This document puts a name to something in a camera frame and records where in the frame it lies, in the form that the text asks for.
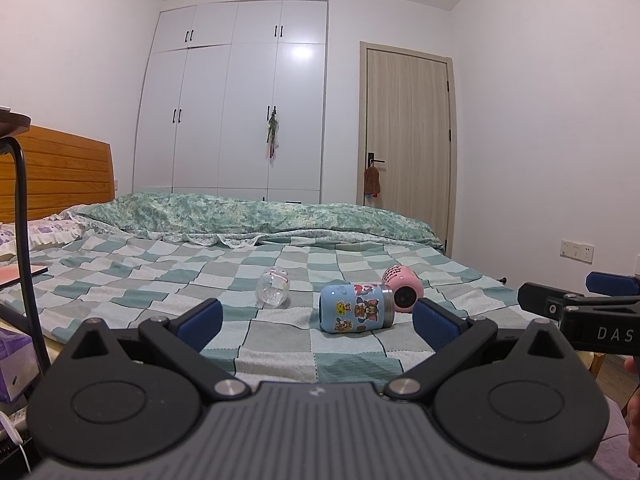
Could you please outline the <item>person's right hand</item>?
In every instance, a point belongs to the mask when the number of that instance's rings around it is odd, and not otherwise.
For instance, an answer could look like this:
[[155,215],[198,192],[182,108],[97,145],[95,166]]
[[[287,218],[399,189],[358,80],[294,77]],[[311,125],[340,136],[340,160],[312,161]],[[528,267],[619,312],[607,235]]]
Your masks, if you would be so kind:
[[640,398],[639,391],[629,399],[627,403],[627,419],[629,422],[629,458],[636,464],[640,464]]

